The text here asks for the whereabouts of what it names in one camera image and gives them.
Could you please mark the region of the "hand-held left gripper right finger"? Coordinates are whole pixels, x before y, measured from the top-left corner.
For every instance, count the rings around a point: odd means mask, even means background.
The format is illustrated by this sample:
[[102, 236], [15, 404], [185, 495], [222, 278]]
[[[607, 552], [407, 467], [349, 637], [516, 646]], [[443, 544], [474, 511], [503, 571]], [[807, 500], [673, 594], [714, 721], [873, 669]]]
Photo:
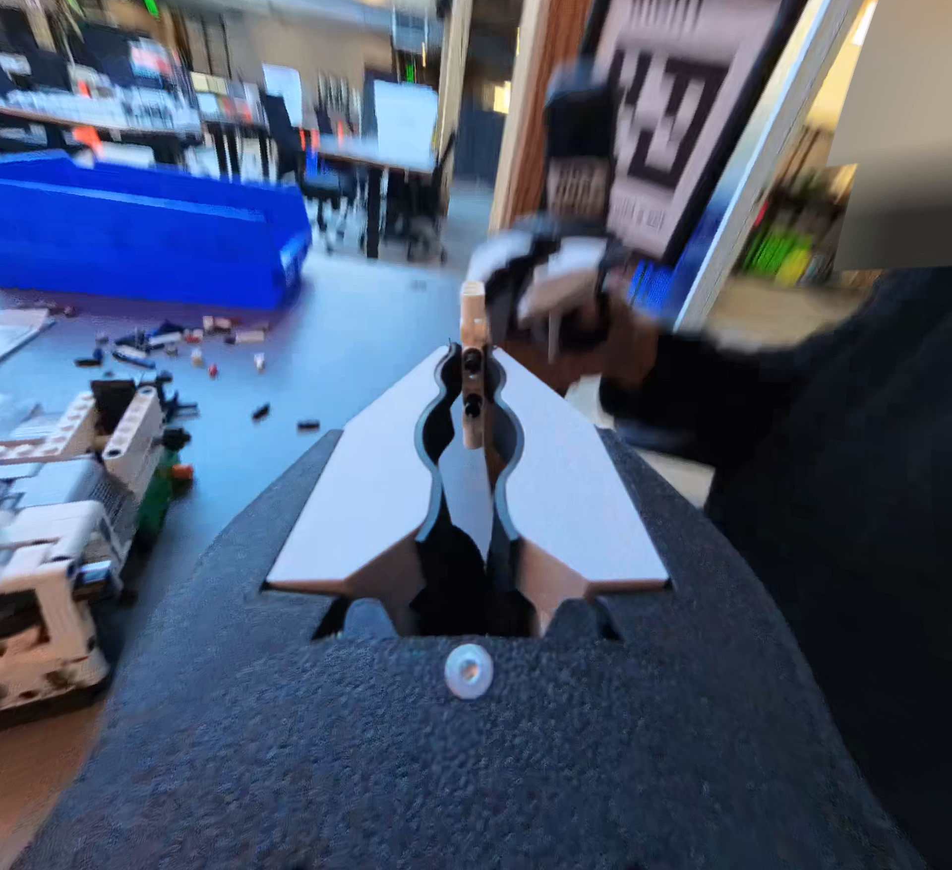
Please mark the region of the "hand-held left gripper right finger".
[[668, 571], [599, 429], [506, 352], [490, 367], [494, 508], [533, 634], [565, 602], [665, 589]]

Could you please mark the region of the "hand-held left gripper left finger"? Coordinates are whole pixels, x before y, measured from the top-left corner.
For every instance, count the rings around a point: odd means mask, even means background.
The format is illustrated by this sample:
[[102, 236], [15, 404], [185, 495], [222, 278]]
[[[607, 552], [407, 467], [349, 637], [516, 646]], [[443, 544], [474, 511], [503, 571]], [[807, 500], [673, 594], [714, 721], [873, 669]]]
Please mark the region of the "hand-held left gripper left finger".
[[415, 633], [423, 590], [415, 537], [433, 475], [415, 435], [440, 398], [441, 345], [343, 428], [267, 576], [278, 591], [380, 602], [401, 635]]

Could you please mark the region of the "tan lego beam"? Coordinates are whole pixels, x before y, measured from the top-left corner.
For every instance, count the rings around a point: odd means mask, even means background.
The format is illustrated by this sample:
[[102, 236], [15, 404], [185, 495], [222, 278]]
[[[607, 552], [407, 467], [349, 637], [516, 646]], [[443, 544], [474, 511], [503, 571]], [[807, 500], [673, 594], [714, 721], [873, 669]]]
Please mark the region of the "tan lego beam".
[[463, 445], [482, 449], [489, 408], [485, 388], [489, 346], [485, 288], [482, 281], [465, 281], [460, 294], [461, 398]]

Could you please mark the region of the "person's right forearm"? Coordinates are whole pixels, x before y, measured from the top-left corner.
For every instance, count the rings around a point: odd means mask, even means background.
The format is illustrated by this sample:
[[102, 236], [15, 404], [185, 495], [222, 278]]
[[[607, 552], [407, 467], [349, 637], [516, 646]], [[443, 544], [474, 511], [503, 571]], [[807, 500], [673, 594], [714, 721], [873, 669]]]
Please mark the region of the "person's right forearm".
[[950, 590], [950, 268], [885, 276], [789, 348], [662, 334], [641, 385], [604, 379], [600, 399], [713, 468], [708, 517], [764, 585]]

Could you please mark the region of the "scattered loose lego pieces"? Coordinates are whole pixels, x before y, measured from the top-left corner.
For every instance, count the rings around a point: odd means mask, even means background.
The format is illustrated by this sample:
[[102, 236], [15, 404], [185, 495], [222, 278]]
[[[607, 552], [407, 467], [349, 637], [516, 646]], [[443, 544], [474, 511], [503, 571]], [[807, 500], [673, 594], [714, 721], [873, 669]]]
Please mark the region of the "scattered loose lego pieces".
[[67, 360], [88, 379], [157, 374], [183, 358], [203, 369], [209, 345], [261, 345], [273, 324], [271, 316], [253, 313], [127, 300], [42, 300], [38, 305], [47, 309], [54, 326], [68, 326]]

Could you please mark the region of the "white green lego truck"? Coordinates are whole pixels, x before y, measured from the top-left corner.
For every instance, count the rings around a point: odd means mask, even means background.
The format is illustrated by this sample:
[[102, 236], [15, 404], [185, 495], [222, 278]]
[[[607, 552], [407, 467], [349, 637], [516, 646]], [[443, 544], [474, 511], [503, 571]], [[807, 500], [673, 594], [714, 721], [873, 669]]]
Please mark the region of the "white green lego truck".
[[112, 676], [111, 619], [129, 557], [149, 549], [176, 495], [197, 404], [169, 372], [91, 382], [54, 417], [2, 438], [2, 721], [89, 697]]

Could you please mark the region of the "person's right hand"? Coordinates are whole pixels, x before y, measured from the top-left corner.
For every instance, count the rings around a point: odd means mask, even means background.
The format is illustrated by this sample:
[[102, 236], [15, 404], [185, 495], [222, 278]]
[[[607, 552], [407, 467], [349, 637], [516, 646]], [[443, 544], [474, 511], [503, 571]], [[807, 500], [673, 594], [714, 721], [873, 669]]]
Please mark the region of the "person's right hand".
[[584, 301], [571, 311], [567, 322], [574, 339], [560, 342], [559, 357], [552, 366], [559, 392], [590, 377], [601, 385], [631, 392], [649, 376], [661, 330], [620, 286]]

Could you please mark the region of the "wooden pillar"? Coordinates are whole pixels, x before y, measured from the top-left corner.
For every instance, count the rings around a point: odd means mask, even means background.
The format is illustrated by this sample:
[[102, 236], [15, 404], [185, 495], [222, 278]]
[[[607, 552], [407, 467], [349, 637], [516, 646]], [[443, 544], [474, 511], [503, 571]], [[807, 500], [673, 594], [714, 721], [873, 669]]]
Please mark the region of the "wooden pillar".
[[593, 0], [524, 0], [510, 101], [488, 230], [536, 211], [544, 191], [544, 100], [549, 80], [573, 59]]

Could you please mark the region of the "black framed tag poster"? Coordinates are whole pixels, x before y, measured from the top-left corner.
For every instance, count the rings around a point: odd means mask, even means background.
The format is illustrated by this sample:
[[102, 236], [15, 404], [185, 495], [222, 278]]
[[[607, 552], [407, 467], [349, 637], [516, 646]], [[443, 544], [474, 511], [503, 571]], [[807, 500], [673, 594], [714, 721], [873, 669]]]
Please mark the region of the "black framed tag poster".
[[613, 104], [605, 226], [675, 264], [809, 0], [594, 0], [581, 54]]

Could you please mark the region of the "white sign board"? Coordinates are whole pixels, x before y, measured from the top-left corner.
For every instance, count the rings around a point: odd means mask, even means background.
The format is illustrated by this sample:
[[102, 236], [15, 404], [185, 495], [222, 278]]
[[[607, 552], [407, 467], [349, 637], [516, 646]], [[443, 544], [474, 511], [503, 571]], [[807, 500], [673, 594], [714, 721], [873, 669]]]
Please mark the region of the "white sign board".
[[438, 94], [422, 84], [375, 79], [372, 83], [377, 152], [387, 168], [432, 174]]

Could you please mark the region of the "small wooden desk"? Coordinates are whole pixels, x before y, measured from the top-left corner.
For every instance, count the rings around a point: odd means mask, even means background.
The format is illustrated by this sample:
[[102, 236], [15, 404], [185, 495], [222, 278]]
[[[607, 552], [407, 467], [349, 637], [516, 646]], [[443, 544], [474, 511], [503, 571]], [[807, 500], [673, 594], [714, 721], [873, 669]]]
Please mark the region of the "small wooden desk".
[[381, 236], [382, 182], [385, 173], [404, 173], [432, 182], [438, 174], [439, 160], [431, 154], [404, 151], [386, 145], [378, 138], [337, 137], [310, 131], [310, 142], [318, 156], [362, 167], [367, 177], [363, 253], [368, 259], [379, 257]]

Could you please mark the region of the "white framed glass panel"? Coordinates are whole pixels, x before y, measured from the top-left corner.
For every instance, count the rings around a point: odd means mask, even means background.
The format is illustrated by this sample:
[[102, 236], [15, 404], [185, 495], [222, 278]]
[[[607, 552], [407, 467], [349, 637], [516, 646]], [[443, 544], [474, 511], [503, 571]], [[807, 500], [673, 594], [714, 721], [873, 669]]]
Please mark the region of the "white framed glass panel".
[[635, 269], [628, 296], [637, 307], [675, 328], [704, 324], [863, 1], [808, 0], [683, 257], [671, 270]]

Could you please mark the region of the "person's dark clothing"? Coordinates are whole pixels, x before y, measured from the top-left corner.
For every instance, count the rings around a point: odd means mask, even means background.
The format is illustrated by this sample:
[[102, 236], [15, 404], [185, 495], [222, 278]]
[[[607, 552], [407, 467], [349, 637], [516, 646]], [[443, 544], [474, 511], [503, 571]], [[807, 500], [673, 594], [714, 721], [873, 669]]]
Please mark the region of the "person's dark clothing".
[[795, 497], [716, 475], [707, 512], [793, 630], [843, 741], [931, 868], [950, 868], [950, 511], [931, 490]]

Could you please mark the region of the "blue plastic bin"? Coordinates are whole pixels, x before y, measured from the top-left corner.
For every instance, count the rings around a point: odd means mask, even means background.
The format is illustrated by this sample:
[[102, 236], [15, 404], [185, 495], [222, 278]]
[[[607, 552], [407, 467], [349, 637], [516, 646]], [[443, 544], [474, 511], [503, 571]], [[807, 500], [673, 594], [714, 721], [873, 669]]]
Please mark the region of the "blue plastic bin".
[[272, 311], [297, 292], [311, 245], [295, 186], [62, 151], [2, 158], [4, 289]]

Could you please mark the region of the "long cluttered wooden desk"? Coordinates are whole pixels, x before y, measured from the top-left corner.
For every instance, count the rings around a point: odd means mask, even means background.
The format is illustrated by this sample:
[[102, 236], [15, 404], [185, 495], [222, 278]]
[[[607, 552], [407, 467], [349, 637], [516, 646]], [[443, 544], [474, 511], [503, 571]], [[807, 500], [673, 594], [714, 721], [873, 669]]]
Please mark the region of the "long cluttered wooden desk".
[[29, 124], [63, 128], [89, 126], [107, 134], [200, 137], [200, 112], [170, 92], [114, 87], [111, 96], [92, 98], [60, 90], [2, 90], [2, 115]]

